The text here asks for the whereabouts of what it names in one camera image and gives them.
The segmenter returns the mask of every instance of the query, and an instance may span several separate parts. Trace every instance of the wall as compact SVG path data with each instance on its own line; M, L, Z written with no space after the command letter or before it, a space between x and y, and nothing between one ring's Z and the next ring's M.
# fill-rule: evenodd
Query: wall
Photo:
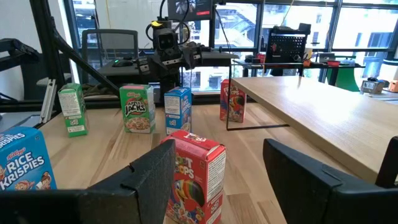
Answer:
M145 29L159 16L161 2L162 0L96 0L99 27L136 30L139 47L151 48L152 43L147 38ZM162 16L167 16L167 2Z
M58 1L49 0L49 5L57 29L65 38ZM29 0L0 0L0 39L3 38L16 38L42 52ZM0 57L5 56L8 56L7 52L0 53ZM24 99L20 67L0 72L0 92L17 100Z

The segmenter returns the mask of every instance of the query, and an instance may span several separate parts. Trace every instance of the cartoon character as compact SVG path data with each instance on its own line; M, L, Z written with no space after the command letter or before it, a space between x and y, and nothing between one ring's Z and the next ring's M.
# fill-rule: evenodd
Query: cartoon character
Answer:
M234 96L229 100L229 106L232 107L233 111L241 111L244 106L244 97L243 96Z
M181 207L183 207L187 199L196 201L199 206L204 206L205 195L198 183L193 180L177 180L174 182L175 193L180 199Z
M47 171L43 173L40 183L37 184L37 188L39 190L50 190L51 189L51 176Z
M16 190L30 190L32 189L35 182L29 182L28 180L22 180L15 185Z
M4 178L6 177L6 170L2 168L2 166L0 165L0 180L4 180Z

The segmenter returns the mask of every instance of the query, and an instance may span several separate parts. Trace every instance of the wooden desk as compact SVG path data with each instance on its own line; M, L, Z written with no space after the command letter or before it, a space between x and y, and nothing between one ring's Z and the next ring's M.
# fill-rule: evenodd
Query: wooden desk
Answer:
M339 170L348 172L293 128L227 132L219 105L193 106L193 132L227 147L222 223L286 223L262 160L265 138L276 139ZM258 104L248 104L243 125L277 124ZM62 115L41 128L60 189L85 189L128 165L157 146L165 135L164 109L157 109L154 134L123 130L121 110L88 110L90 133L67 137ZM174 223L168 218L165 223Z
M300 77L234 78L236 85L357 176L375 183L398 107Z

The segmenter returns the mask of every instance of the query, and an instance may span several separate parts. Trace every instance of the froot loops box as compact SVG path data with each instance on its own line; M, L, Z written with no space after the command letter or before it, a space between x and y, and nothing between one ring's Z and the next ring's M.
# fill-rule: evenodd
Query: froot loops box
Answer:
M220 120L226 120L229 107L229 121L242 123L246 111L246 94L236 86L231 85L231 98L229 99L228 105L228 83L228 79L225 79L221 83Z
M166 215L178 223L213 224L221 219L226 148L186 131L175 140L174 184Z
M57 189L43 134L16 127L0 133L0 190Z
M191 89L176 87L164 95L166 113L166 133L178 130L192 131L192 96Z
M151 133L155 129L154 88L150 85L126 85L120 88L124 130Z

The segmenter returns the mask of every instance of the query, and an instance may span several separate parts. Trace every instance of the cereal box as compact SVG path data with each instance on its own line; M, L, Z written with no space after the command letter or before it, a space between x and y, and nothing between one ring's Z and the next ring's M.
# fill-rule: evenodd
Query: cereal box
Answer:
M151 133L155 129L154 88L150 85L126 85L120 88L124 130Z
M0 133L0 189L57 189L39 130L16 127Z
M176 87L164 95L166 113L166 133L178 130L192 131L191 89Z
M228 111L228 83L229 80L225 79L221 83L220 93L220 120L226 120ZM231 85L231 98L229 99L229 121L240 122L244 121L244 114L246 110L246 94L239 90L236 86Z
M175 140L175 172L166 215L178 223L213 224L221 219L226 149L186 131Z
M58 92L69 137L88 133L88 118L80 84L68 83Z

